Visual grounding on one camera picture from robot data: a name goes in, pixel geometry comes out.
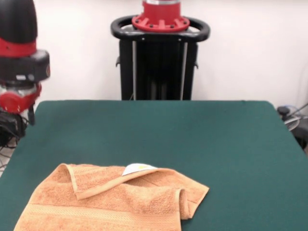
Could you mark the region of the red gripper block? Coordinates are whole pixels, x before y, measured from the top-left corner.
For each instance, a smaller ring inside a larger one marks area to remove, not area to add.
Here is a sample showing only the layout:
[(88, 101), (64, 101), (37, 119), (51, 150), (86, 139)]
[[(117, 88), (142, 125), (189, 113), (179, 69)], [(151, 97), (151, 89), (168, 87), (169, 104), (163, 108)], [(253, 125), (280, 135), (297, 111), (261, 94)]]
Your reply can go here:
[(40, 96), (42, 86), (35, 83), (31, 86), (8, 87), (0, 86), (0, 107), (12, 114), (20, 114), (28, 110), (27, 116), (30, 125), (35, 125), (34, 104)]

